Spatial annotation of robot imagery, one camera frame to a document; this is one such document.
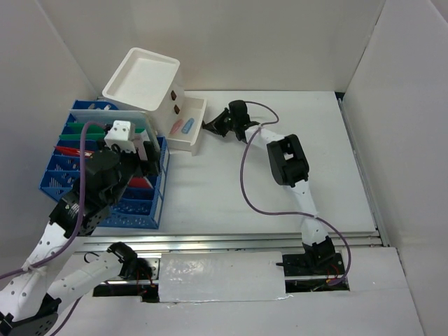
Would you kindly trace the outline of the white foam drawer box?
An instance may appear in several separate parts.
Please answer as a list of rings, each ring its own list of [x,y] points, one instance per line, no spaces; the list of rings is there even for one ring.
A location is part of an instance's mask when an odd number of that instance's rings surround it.
[[[181,64],[172,57],[131,48],[102,90],[102,97],[118,108],[146,113],[169,149],[196,155],[200,147],[202,121],[207,100],[186,93]],[[170,134],[179,119],[195,119],[188,134],[181,129]]]

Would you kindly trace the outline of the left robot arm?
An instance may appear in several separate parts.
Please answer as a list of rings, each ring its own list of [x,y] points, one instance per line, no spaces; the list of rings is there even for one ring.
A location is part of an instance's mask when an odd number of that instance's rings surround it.
[[[125,243],[110,245],[93,261],[59,279],[67,261],[118,203],[132,178],[148,172],[154,152],[140,155],[131,140],[105,141],[80,158],[80,177],[50,214],[48,224],[22,268],[1,290],[1,334],[45,335],[67,308],[100,283],[150,280],[152,267]]]

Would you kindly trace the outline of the red file folder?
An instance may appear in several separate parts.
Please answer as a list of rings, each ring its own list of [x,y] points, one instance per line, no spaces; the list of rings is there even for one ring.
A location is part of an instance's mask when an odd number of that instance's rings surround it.
[[[77,148],[66,147],[66,146],[54,146],[55,150],[62,155],[79,157],[80,150]],[[129,182],[129,187],[131,188],[144,188],[153,189],[153,184],[146,177],[133,177]]]

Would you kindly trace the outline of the green clip file folder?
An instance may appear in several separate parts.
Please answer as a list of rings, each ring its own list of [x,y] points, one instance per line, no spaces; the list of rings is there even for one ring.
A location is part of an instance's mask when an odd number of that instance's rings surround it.
[[[111,129],[112,124],[107,124],[105,128],[102,128],[98,125],[89,126],[87,129],[86,139],[87,140],[103,139],[106,136],[107,132]],[[79,141],[81,139],[81,132],[83,131],[84,126],[85,123],[68,122],[65,125],[62,133],[59,135],[59,140]],[[140,136],[147,139],[148,138],[147,131],[144,128],[138,128],[135,126],[134,139]]]

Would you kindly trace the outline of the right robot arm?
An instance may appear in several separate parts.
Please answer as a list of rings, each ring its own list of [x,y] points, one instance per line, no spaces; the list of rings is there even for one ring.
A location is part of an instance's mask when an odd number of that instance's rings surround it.
[[[270,122],[256,122],[249,116],[250,101],[235,100],[228,104],[211,122],[203,122],[202,129],[225,137],[233,132],[238,141],[246,144],[239,168],[242,195],[252,210],[266,216],[300,217],[299,227],[304,249],[303,260],[280,266],[290,269],[308,270],[320,274],[335,256],[335,247],[326,229],[327,223],[319,218],[309,187],[309,163],[298,136],[282,135],[267,129],[279,122],[278,115]],[[290,191],[297,202],[297,211],[268,212],[257,209],[248,199],[244,187],[244,164],[249,148],[256,146],[267,151],[270,171],[275,182]]]

